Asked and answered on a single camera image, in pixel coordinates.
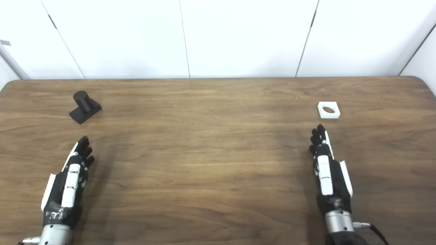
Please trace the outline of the white and black left hand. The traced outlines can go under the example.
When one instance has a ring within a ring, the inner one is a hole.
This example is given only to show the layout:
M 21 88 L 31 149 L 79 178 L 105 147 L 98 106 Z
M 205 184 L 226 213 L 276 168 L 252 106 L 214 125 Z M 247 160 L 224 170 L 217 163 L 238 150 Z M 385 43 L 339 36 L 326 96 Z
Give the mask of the white and black left hand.
M 41 202 L 44 227 L 66 225 L 73 229 L 78 224 L 89 169 L 95 160 L 91 153 L 89 138 L 83 136 L 73 146 L 61 171 L 50 174 Z

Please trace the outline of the white and black right hand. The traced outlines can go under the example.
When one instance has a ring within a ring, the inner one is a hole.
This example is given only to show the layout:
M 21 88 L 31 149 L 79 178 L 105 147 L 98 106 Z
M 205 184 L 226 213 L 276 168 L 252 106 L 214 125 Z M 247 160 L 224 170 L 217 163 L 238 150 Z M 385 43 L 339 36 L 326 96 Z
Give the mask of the white and black right hand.
M 335 159 L 328 132 L 322 124 L 312 129 L 310 141 L 318 190 L 316 202 L 321 214 L 335 210 L 352 213 L 353 188 L 346 163 Z

